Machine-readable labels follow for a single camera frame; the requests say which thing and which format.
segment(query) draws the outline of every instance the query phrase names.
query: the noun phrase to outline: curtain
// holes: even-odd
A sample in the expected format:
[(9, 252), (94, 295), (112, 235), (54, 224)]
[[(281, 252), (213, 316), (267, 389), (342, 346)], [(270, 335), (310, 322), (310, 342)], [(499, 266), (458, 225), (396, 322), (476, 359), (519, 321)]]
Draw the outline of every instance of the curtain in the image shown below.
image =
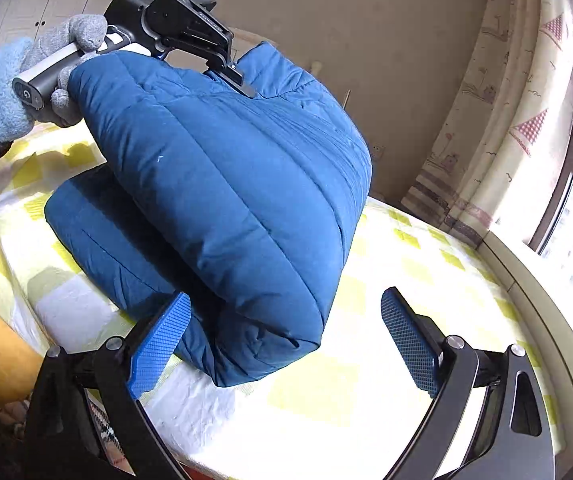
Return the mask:
[(453, 107), (402, 205), (479, 246), (498, 220), (530, 239), (573, 110), (573, 0), (487, 0)]

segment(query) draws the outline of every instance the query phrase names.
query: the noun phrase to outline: screw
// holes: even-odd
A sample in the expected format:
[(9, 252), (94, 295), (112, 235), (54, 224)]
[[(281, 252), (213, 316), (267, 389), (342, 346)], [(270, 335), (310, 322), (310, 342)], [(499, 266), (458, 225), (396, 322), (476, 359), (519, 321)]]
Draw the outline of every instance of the screw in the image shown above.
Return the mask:
[(446, 338), (446, 342), (448, 343), (448, 346), (452, 347), (452, 348), (464, 348), (464, 339), (462, 339), (460, 336), (458, 335), (450, 335)]
[(511, 352), (513, 352), (518, 357), (524, 357), (526, 355), (526, 350), (522, 345), (511, 345)]
[(119, 350), (122, 348), (122, 338), (121, 337), (112, 337), (108, 341), (106, 341), (106, 348), (109, 350)]
[(60, 350), (61, 348), (59, 346), (53, 345), (46, 351), (46, 355), (49, 357), (57, 357), (60, 354)]

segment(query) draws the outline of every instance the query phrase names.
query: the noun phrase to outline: bed sheet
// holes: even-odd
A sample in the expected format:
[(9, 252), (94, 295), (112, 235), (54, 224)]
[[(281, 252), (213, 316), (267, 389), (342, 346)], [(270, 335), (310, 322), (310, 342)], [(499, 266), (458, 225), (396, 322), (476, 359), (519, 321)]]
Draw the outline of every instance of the bed sheet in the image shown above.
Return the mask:
[[(97, 348), (133, 323), (77, 266), (44, 220), (71, 176), (103, 162), (84, 123), (40, 124), (0, 159), (0, 316), (35, 350)], [(381, 479), (431, 399), (416, 389), (380, 316), (397, 286), (419, 314), (471, 346), (524, 346), (543, 390), (556, 452), (556, 401), (537, 347), (476, 251), (369, 198), (321, 348), (256, 383), (217, 388), (173, 356), (140, 399), (167, 446), (215, 479)], [(441, 472), (461, 462), (483, 388), (474, 390)]]

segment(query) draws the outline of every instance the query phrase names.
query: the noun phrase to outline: glove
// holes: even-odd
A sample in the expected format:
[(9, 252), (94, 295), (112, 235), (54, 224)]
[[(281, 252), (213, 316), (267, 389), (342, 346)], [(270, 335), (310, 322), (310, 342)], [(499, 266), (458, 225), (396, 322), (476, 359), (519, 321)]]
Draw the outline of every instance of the glove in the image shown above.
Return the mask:
[[(101, 14), (78, 14), (50, 28), (37, 40), (20, 38), (0, 48), (0, 144), (28, 134), (35, 121), (54, 122), (58, 126), (73, 126), (82, 120), (78, 106), (67, 92), (69, 75), (75, 66), (97, 56), (106, 35), (106, 18)], [(86, 52), (75, 66), (58, 74), (57, 89), (51, 95), (52, 110), (35, 110), (20, 101), (12, 89), (19, 73), (36, 65), (72, 42)]]

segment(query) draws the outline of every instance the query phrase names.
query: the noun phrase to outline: blue down jacket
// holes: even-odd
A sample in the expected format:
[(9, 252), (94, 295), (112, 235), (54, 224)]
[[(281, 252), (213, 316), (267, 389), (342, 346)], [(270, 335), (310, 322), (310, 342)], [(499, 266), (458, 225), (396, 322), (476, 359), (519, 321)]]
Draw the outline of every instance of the blue down jacket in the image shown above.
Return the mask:
[(319, 347), (371, 180), (364, 140), (315, 78), (268, 43), (238, 65), (252, 100), (131, 52), (76, 68), (69, 92), (107, 162), (45, 210), (132, 317), (190, 296), (176, 354), (218, 386)]

